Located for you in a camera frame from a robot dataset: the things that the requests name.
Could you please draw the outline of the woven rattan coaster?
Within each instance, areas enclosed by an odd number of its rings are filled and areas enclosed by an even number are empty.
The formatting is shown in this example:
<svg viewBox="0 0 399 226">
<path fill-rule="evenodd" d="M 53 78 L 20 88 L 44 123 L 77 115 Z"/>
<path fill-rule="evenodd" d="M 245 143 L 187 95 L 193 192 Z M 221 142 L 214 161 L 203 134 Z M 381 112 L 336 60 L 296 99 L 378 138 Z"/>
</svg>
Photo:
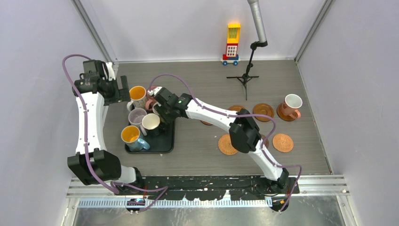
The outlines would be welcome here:
<svg viewBox="0 0 399 226">
<path fill-rule="evenodd" d="M 287 134 L 276 134 L 272 139 L 274 148 L 282 153 L 288 153 L 294 148 L 294 142 Z"/>
<path fill-rule="evenodd" d="M 225 155 L 234 155 L 238 152 L 232 144 L 229 134 L 222 135 L 218 141 L 219 150 Z"/>
</svg>

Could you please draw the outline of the black plastic tray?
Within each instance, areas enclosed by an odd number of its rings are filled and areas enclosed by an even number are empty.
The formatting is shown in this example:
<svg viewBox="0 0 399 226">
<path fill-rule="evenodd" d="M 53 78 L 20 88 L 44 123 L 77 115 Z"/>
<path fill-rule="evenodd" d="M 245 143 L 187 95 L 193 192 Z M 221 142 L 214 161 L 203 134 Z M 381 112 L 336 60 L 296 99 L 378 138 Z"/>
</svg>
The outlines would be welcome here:
<svg viewBox="0 0 399 226">
<path fill-rule="evenodd" d="M 173 121 L 170 124 L 165 126 L 165 130 L 161 132 L 156 137 L 146 136 L 144 139 L 150 145 L 149 150 L 138 150 L 131 151 L 127 144 L 124 144 L 124 149 L 127 153 L 136 154 L 136 153 L 169 153 L 174 148 L 175 143 L 175 122 Z"/>
</svg>

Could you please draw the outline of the brown wooden coaster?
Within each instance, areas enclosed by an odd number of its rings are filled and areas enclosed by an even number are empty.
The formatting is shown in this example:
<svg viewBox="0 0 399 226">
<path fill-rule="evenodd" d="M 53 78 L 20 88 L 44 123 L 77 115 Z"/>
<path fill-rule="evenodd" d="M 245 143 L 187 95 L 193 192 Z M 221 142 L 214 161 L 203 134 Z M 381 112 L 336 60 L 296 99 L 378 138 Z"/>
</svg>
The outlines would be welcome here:
<svg viewBox="0 0 399 226">
<path fill-rule="evenodd" d="M 269 104 L 266 104 L 266 103 L 259 103 L 259 104 L 256 104 L 256 105 L 253 107 L 253 114 L 267 115 L 267 116 L 269 116 L 269 117 L 271 117 L 271 118 L 273 118 L 274 115 L 275 115 L 274 109 L 273 109 Z M 256 118 L 258 121 L 261 121 L 261 122 L 268 122 L 268 121 L 270 121 L 270 119 L 267 118 L 267 117 L 256 116 L 255 118 Z"/>
<path fill-rule="evenodd" d="M 201 123 L 203 123 L 204 125 L 207 125 L 207 126 L 212 126 L 211 123 L 208 123 L 208 122 L 205 122 L 205 121 L 201 121 Z"/>
<path fill-rule="evenodd" d="M 236 111 L 236 112 L 240 112 L 242 109 L 244 109 L 245 107 L 241 106 L 241 105 L 233 105 L 231 107 L 228 108 L 229 111 Z"/>
<path fill-rule="evenodd" d="M 284 115 L 281 109 L 282 104 L 277 107 L 277 115 L 284 121 L 294 121 L 301 117 L 301 113 L 298 110 L 295 110 L 291 115 Z"/>
</svg>

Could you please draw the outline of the cream white mug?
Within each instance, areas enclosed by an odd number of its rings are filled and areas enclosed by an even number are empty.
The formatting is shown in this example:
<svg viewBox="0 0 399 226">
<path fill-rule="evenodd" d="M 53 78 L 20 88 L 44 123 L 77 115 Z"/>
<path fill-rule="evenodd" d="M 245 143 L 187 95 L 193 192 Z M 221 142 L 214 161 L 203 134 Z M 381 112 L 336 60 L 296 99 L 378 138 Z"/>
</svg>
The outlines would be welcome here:
<svg viewBox="0 0 399 226">
<path fill-rule="evenodd" d="M 147 136 L 157 137 L 167 130 L 167 125 L 154 113 L 149 113 L 142 119 L 142 126 Z"/>
</svg>

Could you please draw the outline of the blue mug orange inside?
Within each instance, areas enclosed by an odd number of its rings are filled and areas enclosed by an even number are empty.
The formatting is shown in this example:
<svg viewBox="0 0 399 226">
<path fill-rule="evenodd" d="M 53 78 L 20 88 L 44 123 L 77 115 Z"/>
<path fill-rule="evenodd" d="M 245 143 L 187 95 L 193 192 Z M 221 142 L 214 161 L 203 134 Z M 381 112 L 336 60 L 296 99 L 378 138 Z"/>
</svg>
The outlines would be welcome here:
<svg viewBox="0 0 399 226">
<path fill-rule="evenodd" d="M 130 153 L 150 149 L 149 143 L 145 141 L 141 130 L 136 126 L 125 127 L 121 132 L 121 139 Z"/>
</svg>

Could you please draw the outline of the black tripod microphone stand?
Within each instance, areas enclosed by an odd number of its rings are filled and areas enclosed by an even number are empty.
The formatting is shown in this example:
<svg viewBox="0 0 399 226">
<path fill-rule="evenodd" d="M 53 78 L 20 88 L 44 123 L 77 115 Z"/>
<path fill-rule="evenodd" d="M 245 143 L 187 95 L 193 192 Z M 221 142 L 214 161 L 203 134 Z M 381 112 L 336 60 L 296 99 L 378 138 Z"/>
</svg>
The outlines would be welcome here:
<svg viewBox="0 0 399 226">
<path fill-rule="evenodd" d="M 255 41 L 255 42 L 251 43 L 251 45 L 250 45 L 251 55 L 250 55 L 249 62 L 247 64 L 245 73 L 242 76 L 228 76 L 228 77 L 226 77 L 227 79 L 237 79 L 243 85 L 244 90 L 245 90 L 245 100 L 247 100 L 247 83 L 250 80 L 252 80 L 253 78 L 259 78 L 259 76 L 250 76 L 249 75 L 250 69 L 253 67 L 252 60 L 253 60 L 254 52 L 256 51 L 256 49 L 258 47 L 260 47 L 260 48 L 261 47 L 266 47 L 267 45 L 268 45 L 268 41 L 263 41 L 263 42 Z"/>
</svg>

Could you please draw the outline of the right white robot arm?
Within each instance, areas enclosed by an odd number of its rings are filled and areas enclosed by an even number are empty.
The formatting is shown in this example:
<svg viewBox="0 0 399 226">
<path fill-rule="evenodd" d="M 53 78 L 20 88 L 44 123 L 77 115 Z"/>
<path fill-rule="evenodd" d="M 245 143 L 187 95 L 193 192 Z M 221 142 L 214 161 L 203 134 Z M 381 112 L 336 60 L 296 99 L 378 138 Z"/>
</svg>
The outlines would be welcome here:
<svg viewBox="0 0 399 226">
<path fill-rule="evenodd" d="M 178 117 L 205 121 L 228 132 L 232 146 L 241 153 L 248 154 L 269 180 L 269 188 L 274 193 L 281 193 L 287 188 L 289 172 L 279 165 L 265 146 L 265 140 L 249 111 L 230 111 L 209 105 L 198 98 L 183 93 L 177 96 L 167 88 L 156 87 L 149 90 L 155 101 L 155 112 L 165 123 Z"/>
</svg>

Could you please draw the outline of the white mug terracotta handle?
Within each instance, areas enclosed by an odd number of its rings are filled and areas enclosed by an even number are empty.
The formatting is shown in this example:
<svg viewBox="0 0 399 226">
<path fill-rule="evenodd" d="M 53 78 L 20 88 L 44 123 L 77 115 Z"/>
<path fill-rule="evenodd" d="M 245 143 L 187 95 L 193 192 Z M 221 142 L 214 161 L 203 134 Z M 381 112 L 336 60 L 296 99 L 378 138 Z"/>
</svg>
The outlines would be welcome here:
<svg viewBox="0 0 399 226">
<path fill-rule="evenodd" d="M 296 94 L 288 94 L 282 103 L 282 112 L 284 115 L 291 115 L 295 110 L 299 111 L 303 105 L 303 100 Z"/>
</svg>

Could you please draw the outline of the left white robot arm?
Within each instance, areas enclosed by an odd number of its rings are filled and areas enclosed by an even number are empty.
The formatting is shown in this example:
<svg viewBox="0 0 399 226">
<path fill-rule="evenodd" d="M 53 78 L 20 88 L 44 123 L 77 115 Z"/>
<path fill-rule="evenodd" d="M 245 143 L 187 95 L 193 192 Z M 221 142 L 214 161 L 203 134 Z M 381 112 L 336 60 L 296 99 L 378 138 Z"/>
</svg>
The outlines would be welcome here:
<svg viewBox="0 0 399 226">
<path fill-rule="evenodd" d="M 104 141 L 104 122 L 108 106 L 128 101 L 126 76 L 118 87 L 112 62 L 87 60 L 79 79 L 72 82 L 79 112 L 79 136 L 75 155 L 68 157 L 68 168 L 86 186 L 105 185 L 115 192 L 116 185 L 126 184 L 133 195 L 144 190 L 144 180 L 136 167 L 126 167 L 108 152 Z"/>
</svg>

